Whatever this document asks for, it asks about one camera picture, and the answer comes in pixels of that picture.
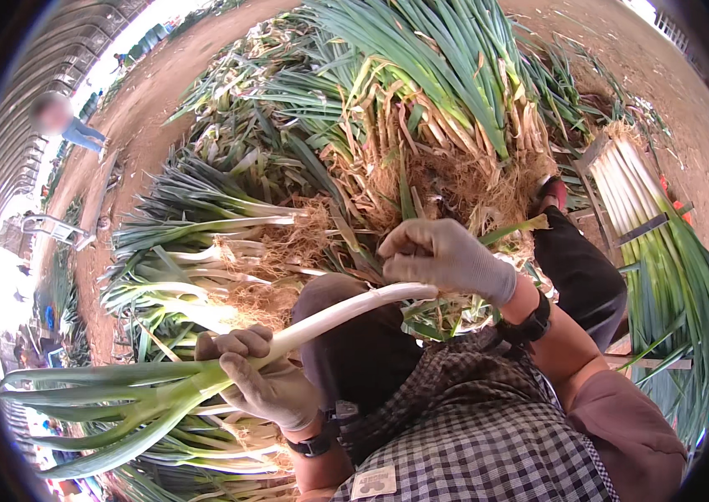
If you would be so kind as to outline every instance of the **jeans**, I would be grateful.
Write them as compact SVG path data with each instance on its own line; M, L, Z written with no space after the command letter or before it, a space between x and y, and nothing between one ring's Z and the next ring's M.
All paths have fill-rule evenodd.
M84 122L81 122L77 116L72 117L70 127L61 133L62 139L70 141L74 145L83 146L93 152L100 153L101 146L96 141L89 139L87 136L97 137L101 141L106 139L106 136L89 127Z
M533 233L536 260L559 291L558 305L603 352L624 314L625 281L557 208L544 212L550 230ZM367 290L365 283L343 274L317 277L301 291L293 322ZM423 352L413 336L402 332L402 320L398 304L384 305L299 348L305 375L321 391L324 411L348 401L366 416L402 386Z

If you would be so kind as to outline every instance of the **label patch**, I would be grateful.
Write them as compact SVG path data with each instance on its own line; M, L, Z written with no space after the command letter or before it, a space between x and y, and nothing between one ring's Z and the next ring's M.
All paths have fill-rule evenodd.
M389 465L360 472L355 475L352 483L351 499L364 499L376 495L387 495L396 492L396 469Z

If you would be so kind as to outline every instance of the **plaid shirt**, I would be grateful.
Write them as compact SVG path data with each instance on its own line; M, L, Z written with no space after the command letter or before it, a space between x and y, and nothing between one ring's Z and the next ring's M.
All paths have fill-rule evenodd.
M342 446L373 451L358 473L396 473L394 493L363 500L619 500L549 384L495 333L428 348L382 408L344 422ZM355 476L330 500L356 497Z

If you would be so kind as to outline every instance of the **hand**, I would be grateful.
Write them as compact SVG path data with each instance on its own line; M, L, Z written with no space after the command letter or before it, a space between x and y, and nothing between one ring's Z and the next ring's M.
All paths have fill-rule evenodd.
M219 357L221 369L235 382L220 393L227 403L271 420L282 430L300 430L319 414L319 391L287 357L282 356L259 371L246 360L247 356L267 356L272 338L271 330L260 325L235 329L215 339L204 333L195 343L195 359Z
M514 267L495 258L453 219L402 222L377 252L388 259L383 275L389 279L476 293L497 307L514 295Z

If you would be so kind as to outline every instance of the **leg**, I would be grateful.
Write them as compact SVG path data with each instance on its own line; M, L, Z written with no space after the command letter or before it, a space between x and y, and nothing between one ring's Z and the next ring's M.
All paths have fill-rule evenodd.
M85 137L83 134L79 133L73 126L70 126L68 130L64 131L61 137L62 139L70 141L75 145L83 146L86 149L90 149L93 152L98 152L100 154L101 146L95 141L92 141Z
M625 281L556 206L543 212L551 229L533 232L536 261L559 291L558 305L604 352L625 310Z
M293 322L367 290L362 281L342 274L313 279L293 307ZM401 325L399 307L385 305L299 348L305 375L320 389L325 410L343 400L358 405L360 416L366 416L400 388L423 352Z
M78 118L76 118L76 119L73 121L73 125L76 126L76 130L77 130L79 133L84 134L85 136L92 136L92 137L94 137L94 138L98 138L98 139L101 140L101 141L105 141L105 140L106 140L106 136L104 136L103 134L99 133L99 132L97 131L97 129L93 129L93 128L89 127L88 125L86 125L84 122L82 122L82 121L81 121L80 119L78 119Z

